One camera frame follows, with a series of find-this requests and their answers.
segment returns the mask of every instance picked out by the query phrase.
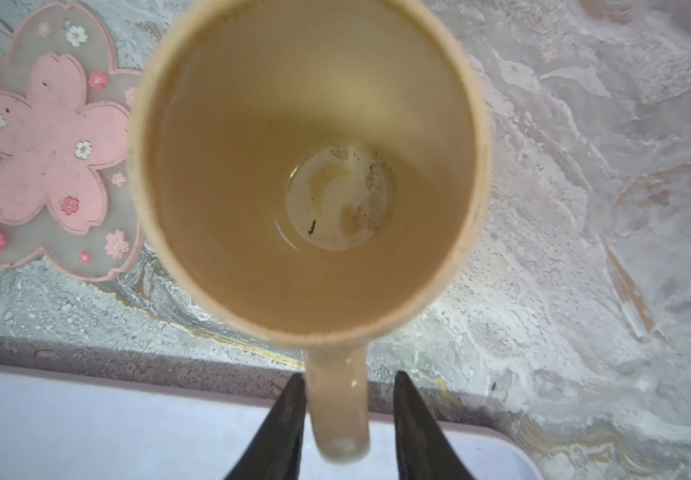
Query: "coaster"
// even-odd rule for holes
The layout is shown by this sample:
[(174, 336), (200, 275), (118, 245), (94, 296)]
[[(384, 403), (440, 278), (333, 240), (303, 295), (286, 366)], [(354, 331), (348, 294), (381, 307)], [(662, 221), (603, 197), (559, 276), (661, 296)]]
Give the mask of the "coaster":
[(127, 185), (140, 72), (116, 67), (100, 19), (46, 5), (0, 57), (0, 268), (42, 254), (74, 278), (110, 280), (144, 241)]

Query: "gray marble surface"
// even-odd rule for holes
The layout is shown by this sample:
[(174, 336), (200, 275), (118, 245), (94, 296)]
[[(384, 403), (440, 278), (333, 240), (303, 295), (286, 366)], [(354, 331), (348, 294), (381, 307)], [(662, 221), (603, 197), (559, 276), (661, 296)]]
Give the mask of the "gray marble surface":
[[(42, 2), (0, 0), (0, 52)], [(143, 68), (183, 0), (92, 0)], [(691, 479), (691, 0), (430, 0), (494, 128), (485, 228), (420, 318), (370, 346), (440, 418), (500, 428), (547, 478)], [(0, 270), (0, 363), (273, 398), (299, 352), (195, 305), (146, 249), (90, 284)]]

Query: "mug handle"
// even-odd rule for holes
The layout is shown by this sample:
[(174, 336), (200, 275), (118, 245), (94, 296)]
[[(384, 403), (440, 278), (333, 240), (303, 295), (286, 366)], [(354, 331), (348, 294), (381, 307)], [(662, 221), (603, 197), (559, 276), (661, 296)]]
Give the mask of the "mug handle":
[(313, 437), (330, 462), (353, 462), (369, 452), (367, 348), (309, 350), (305, 385)]

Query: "black pointed object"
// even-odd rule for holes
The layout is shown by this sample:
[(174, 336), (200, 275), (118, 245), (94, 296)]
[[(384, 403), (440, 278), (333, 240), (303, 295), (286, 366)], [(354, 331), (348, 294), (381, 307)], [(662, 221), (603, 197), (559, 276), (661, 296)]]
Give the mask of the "black pointed object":
[(295, 373), (225, 480), (297, 480), (304, 420), (305, 380)]
[(475, 480), (406, 372), (396, 374), (394, 420), (399, 480)]

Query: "mug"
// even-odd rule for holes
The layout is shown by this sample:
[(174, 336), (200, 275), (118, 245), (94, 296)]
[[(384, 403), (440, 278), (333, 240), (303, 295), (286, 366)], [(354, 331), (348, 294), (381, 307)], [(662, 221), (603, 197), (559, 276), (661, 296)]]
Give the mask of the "mug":
[(491, 134), (417, 0), (205, 0), (153, 54), (129, 176), (148, 239), (215, 317), (305, 351), (319, 450), (369, 450), (365, 344), (417, 316), (485, 216)]

